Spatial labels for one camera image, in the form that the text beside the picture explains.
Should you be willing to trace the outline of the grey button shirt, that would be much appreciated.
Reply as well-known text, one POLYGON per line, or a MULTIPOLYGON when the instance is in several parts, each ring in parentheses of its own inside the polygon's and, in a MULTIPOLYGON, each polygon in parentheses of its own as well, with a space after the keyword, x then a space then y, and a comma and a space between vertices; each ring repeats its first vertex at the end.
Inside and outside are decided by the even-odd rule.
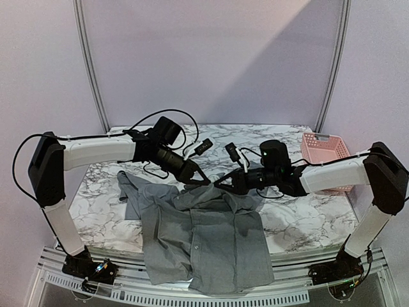
POLYGON ((222 295, 274 281, 256 193, 240 196, 213 185, 178 189, 126 171, 117 179, 125 217, 142 224, 154 285, 188 281, 203 294, 222 295))

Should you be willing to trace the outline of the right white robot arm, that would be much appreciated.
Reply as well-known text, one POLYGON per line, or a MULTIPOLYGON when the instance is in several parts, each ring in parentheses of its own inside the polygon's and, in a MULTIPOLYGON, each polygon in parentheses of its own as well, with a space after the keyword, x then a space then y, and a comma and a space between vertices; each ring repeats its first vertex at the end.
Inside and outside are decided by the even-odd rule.
POLYGON ((265 141, 259 149, 260 167, 237 168, 215 181, 215 187, 237 195, 276 187, 292 197, 349 187, 347 196, 353 200, 357 191, 371 191, 369 208, 344 242, 345 254, 331 263, 330 273, 337 279, 354 270, 354 258, 364 254, 408 201, 408 170, 382 142, 373 143, 366 151, 321 163, 292 162, 287 146, 278 140, 265 141))

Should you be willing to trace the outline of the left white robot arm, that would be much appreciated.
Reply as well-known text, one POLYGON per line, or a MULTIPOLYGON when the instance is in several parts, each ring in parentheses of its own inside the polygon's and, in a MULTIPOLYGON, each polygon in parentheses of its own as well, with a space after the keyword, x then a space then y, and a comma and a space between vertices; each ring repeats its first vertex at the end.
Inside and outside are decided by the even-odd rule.
POLYGON ((186 185, 208 185, 210 180, 191 159, 138 130, 114 135, 63 138, 53 132, 40 135, 28 175, 35 198, 64 252, 70 267, 82 278, 95 272, 94 262, 82 252, 81 240, 66 204, 64 172, 103 162, 150 162, 186 185))

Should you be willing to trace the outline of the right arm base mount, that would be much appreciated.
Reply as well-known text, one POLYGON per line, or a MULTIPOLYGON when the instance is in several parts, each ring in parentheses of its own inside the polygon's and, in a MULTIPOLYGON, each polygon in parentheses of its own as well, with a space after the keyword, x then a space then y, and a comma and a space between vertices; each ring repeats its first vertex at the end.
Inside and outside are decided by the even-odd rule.
POLYGON ((363 274, 364 268, 360 260, 344 261, 333 260, 314 264, 309 267, 308 277, 313 281, 313 285, 341 281, 363 274))

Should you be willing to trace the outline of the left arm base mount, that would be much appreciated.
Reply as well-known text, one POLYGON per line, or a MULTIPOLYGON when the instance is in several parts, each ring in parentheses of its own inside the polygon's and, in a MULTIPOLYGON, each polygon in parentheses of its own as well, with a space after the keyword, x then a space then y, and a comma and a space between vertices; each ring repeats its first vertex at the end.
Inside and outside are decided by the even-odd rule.
POLYGON ((76 278, 113 285, 118 269, 108 258, 102 262, 93 261, 89 251, 84 250, 76 256, 67 255, 62 272, 76 278))

